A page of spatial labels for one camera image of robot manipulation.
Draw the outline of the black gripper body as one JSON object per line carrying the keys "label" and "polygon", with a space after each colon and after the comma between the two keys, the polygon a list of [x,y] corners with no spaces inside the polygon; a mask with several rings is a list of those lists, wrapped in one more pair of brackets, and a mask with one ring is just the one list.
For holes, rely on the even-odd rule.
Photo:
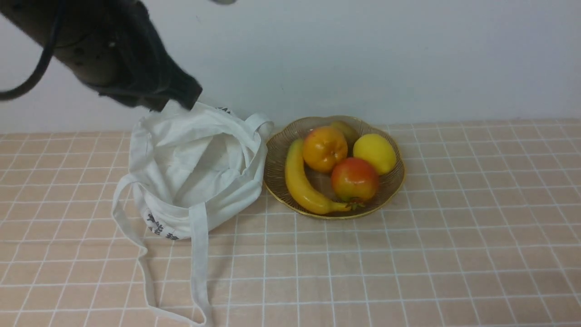
{"label": "black gripper body", "polygon": [[125,106],[160,112],[169,101],[190,110],[202,93],[198,81],[169,56],[140,0],[79,0],[89,25],[77,48],[77,78]]}

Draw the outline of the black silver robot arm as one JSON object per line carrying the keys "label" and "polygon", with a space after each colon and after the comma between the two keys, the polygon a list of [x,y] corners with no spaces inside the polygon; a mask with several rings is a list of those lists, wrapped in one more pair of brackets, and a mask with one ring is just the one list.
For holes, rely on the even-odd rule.
{"label": "black silver robot arm", "polygon": [[43,48],[29,78],[2,91],[2,101],[31,91],[52,59],[124,106],[160,112],[176,101],[191,110],[202,94],[168,54],[139,0],[3,0],[1,14]]}

